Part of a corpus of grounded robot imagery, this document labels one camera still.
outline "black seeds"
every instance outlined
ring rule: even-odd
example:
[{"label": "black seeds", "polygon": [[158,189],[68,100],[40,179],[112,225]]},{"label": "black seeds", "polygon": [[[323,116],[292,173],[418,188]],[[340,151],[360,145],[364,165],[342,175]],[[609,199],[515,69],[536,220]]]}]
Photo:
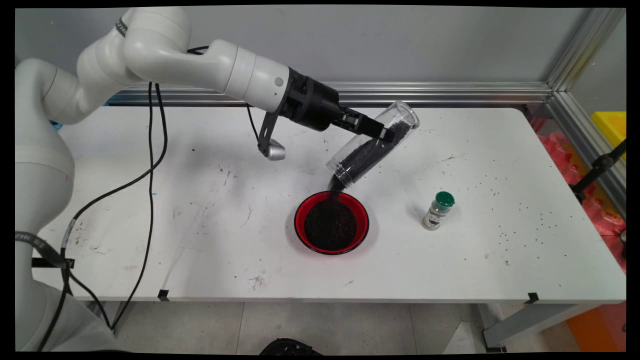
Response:
[{"label": "black seeds", "polygon": [[320,249],[344,249],[353,241],[355,234],[355,216],[337,200],[318,202],[305,219],[305,235],[312,245]]}]

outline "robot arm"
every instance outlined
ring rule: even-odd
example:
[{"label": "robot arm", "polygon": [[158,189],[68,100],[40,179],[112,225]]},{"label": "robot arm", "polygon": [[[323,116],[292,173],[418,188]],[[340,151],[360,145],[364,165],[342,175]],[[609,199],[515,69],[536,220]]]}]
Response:
[{"label": "robot arm", "polygon": [[[37,234],[71,198],[74,160],[48,120],[78,123],[113,94],[143,80],[210,88],[266,110],[259,149],[271,160],[284,158],[284,148],[271,139],[278,116],[318,131],[334,124],[383,141],[393,138],[382,124],[340,106],[334,89],[224,40],[215,40],[203,55],[188,54],[190,36],[181,8],[135,8],[81,53],[77,77],[36,59],[16,68],[16,231]],[[32,251],[16,241],[16,350],[36,349],[60,295],[33,280]],[[106,327],[100,330],[98,319],[74,300],[67,302],[71,305],[65,303],[45,349],[60,344],[72,349],[75,338],[86,350],[90,342],[83,336],[109,347]]]}]

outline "table leg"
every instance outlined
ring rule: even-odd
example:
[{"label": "table leg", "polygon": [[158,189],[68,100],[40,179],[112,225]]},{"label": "table leg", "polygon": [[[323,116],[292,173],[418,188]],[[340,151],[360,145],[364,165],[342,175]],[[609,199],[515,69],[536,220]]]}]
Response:
[{"label": "table leg", "polygon": [[598,304],[529,304],[503,320],[499,319],[502,311],[497,313],[495,304],[479,304],[478,306],[485,324],[483,335],[486,346],[500,348],[504,346],[506,340],[535,334],[547,327],[589,311],[597,307]]}]

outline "floor tile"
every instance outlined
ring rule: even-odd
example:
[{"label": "floor tile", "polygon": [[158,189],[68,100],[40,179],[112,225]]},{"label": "floor tile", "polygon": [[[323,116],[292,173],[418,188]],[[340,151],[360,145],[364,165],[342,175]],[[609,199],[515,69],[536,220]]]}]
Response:
[{"label": "floor tile", "polygon": [[408,304],[246,303],[238,354],[292,338],[323,355],[415,354]]},{"label": "floor tile", "polygon": [[116,337],[134,352],[235,354],[242,302],[132,302]]},{"label": "floor tile", "polygon": [[508,352],[580,352],[566,322],[521,339],[505,342]]},{"label": "floor tile", "polygon": [[479,347],[482,319],[472,304],[412,304],[411,316],[418,354],[442,354],[460,322],[468,322]]}]

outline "orange object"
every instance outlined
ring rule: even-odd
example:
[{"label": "orange object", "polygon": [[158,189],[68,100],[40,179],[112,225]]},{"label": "orange object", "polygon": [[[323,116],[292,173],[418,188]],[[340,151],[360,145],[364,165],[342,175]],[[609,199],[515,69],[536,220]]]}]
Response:
[{"label": "orange object", "polygon": [[583,352],[627,351],[627,302],[602,305],[566,321]]}]

